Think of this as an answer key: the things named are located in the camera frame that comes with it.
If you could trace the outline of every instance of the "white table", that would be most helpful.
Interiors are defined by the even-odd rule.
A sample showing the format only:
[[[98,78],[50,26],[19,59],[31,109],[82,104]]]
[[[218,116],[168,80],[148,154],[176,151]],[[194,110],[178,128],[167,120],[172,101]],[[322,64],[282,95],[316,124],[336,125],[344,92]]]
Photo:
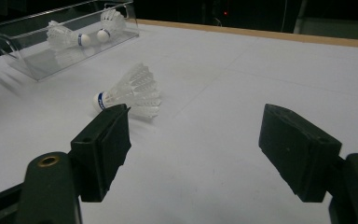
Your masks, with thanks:
[[[68,152],[97,115],[92,96],[142,62],[160,114],[130,118],[125,164],[102,203],[81,204],[84,223],[330,223],[330,196],[302,203],[257,141],[269,103],[333,135],[341,157],[358,152],[358,48],[139,26],[139,38],[39,83],[0,58],[0,191],[33,158]]]

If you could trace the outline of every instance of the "white shuttlecock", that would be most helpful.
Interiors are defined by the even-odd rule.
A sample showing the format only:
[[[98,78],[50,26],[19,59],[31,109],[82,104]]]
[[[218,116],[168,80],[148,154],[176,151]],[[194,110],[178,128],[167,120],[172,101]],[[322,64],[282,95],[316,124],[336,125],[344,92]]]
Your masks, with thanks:
[[[114,32],[121,32],[126,28],[126,20],[115,9],[107,10],[101,14],[101,24],[103,29],[98,32],[97,38],[102,43],[112,37]]]
[[[158,115],[161,104],[159,90],[147,66],[142,63],[134,65],[110,91],[102,91],[93,98],[98,111],[120,104],[131,107],[130,114],[138,117],[152,119]]]
[[[60,51],[56,51],[55,59],[57,61],[57,64],[61,68],[68,67],[74,63],[78,63],[84,59],[86,59],[87,55],[82,49],[79,48],[69,48],[69,49],[63,49]]]
[[[48,42],[54,50],[67,49],[73,46],[87,47],[91,43],[88,35],[77,34],[56,21],[48,23]]]

